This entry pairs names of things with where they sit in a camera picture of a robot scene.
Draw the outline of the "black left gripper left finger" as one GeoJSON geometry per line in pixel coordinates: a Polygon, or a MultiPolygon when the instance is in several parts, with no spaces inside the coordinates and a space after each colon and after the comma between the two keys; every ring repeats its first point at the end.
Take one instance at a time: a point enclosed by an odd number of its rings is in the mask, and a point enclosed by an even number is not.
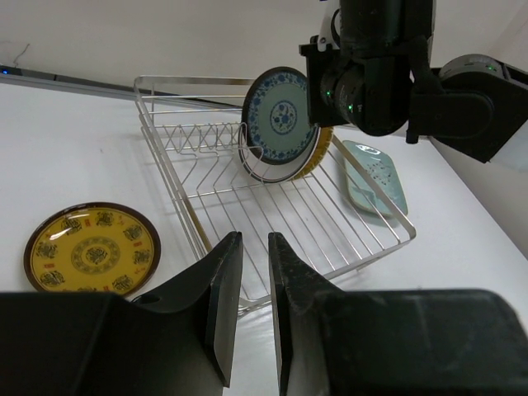
{"type": "Polygon", "coordinates": [[[230,232],[198,262],[133,303],[148,312],[142,388],[230,385],[243,236],[230,232]]]}

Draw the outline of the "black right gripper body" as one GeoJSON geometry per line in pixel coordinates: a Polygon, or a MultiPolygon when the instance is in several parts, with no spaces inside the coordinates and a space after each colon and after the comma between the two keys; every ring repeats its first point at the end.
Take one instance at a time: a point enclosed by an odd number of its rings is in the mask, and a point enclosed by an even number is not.
{"type": "Polygon", "coordinates": [[[392,134],[412,101],[437,92],[430,57],[433,1],[340,1],[340,49],[319,52],[315,36],[299,48],[306,59],[309,120],[319,127],[352,124],[372,136],[392,134]]]}

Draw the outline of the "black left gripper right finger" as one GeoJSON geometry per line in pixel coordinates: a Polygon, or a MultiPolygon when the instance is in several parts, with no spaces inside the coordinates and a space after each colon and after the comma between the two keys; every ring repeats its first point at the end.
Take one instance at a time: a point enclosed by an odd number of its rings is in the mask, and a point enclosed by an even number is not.
{"type": "Polygon", "coordinates": [[[268,265],[280,395],[329,395],[321,306],[341,290],[304,262],[282,233],[268,234],[268,265]]]}

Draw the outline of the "blue floral round plate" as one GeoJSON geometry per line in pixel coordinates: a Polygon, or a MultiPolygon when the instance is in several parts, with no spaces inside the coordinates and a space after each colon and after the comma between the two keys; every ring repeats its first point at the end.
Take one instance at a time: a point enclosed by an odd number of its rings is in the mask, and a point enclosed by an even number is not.
{"type": "Polygon", "coordinates": [[[241,121],[247,146],[264,163],[281,165],[298,158],[318,130],[309,122],[306,76],[290,67],[264,72],[247,91],[241,121]]]}

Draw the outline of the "white plate red characters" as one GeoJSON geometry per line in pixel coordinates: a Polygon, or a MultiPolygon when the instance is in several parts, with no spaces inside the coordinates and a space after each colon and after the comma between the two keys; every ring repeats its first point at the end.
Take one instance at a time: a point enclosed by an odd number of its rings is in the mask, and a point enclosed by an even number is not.
{"type": "Polygon", "coordinates": [[[256,150],[260,151],[261,148],[248,143],[248,127],[242,123],[238,129],[238,146],[235,158],[239,160],[243,170],[250,178],[258,183],[287,182],[308,168],[309,162],[314,158],[318,144],[322,141],[323,132],[324,128],[317,127],[312,141],[297,158],[287,163],[271,164],[263,160],[263,153],[258,155],[254,153],[256,150]]]}

